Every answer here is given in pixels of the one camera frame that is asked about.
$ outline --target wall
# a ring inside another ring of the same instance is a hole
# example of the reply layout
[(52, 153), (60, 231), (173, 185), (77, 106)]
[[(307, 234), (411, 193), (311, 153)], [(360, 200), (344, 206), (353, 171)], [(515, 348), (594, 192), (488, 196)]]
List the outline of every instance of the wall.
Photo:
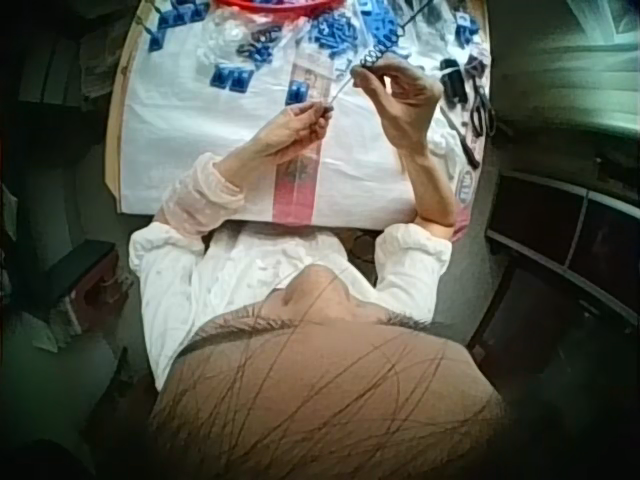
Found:
[(492, 101), (501, 120), (637, 136), (637, 24), (635, 35), (596, 45), (566, 0), (487, 1)]

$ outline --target blue block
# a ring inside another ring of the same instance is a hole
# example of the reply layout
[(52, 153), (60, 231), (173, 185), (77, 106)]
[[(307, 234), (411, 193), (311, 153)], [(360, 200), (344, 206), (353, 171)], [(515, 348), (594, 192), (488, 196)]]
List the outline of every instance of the blue block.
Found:
[(189, 23), (191, 18), (191, 12), (194, 9), (193, 5), (183, 5), (173, 10), (173, 25), (172, 27), (181, 27)]
[(164, 39), (167, 36), (166, 30), (158, 30), (151, 34), (149, 39), (149, 52), (157, 52), (164, 48)]
[(287, 91), (287, 98), (284, 104), (293, 105), (295, 103), (306, 102), (308, 95), (309, 95), (309, 84), (307, 82), (301, 82), (299, 80), (291, 80), (291, 82), (289, 82), (289, 90)]
[(162, 12), (158, 17), (158, 30), (186, 25), (190, 21), (193, 10), (193, 5), (184, 5), (179, 7), (177, 10), (167, 10), (166, 12)]
[(196, 4), (191, 10), (189, 21), (191, 23), (202, 22), (207, 17), (209, 8), (211, 8), (211, 4), (209, 2)]
[(247, 70), (246, 68), (234, 69), (231, 75), (229, 90), (232, 92), (246, 93), (249, 89), (251, 77), (253, 77), (253, 70)]
[(209, 81), (209, 85), (216, 88), (222, 88), (223, 90), (227, 88), (229, 82), (231, 81), (231, 77), (235, 71), (235, 68), (229, 67), (226, 65), (216, 65), (216, 69), (213, 72), (213, 76)]

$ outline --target black component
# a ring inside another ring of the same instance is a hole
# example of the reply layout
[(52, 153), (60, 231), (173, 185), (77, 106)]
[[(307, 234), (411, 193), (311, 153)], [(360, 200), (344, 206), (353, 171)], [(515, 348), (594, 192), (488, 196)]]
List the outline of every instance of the black component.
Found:
[(453, 58), (445, 58), (440, 62), (440, 70), (449, 70), (440, 79), (447, 102), (452, 105), (458, 103), (466, 105), (469, 102), (469, 97), (464, 86), (464, 77), (462, 76), (460, 64)]

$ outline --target sticker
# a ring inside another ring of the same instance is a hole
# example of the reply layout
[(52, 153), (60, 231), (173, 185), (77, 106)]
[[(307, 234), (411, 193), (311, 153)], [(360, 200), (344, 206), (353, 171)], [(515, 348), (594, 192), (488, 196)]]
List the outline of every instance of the sticker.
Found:
[(456, 187), (456, 198), (466, 207), (473, 198), (473, 172), (471, 170), (465, 170), (458, 179), (458, 186)]

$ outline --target metal spring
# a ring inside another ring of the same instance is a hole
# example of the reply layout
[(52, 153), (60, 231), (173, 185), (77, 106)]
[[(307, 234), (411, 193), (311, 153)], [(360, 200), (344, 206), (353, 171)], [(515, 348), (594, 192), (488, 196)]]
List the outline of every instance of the metal spring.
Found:
[(360, 60), (360, 65), (369, 68), (376, 64), (382, 56), (398, 45), (401, 37), (405, 35), (404, 25), (397, 25), (395, 30), (391, 30), (382, 35), (382, 40), (378, 40), (372, 49), (368, 50)]

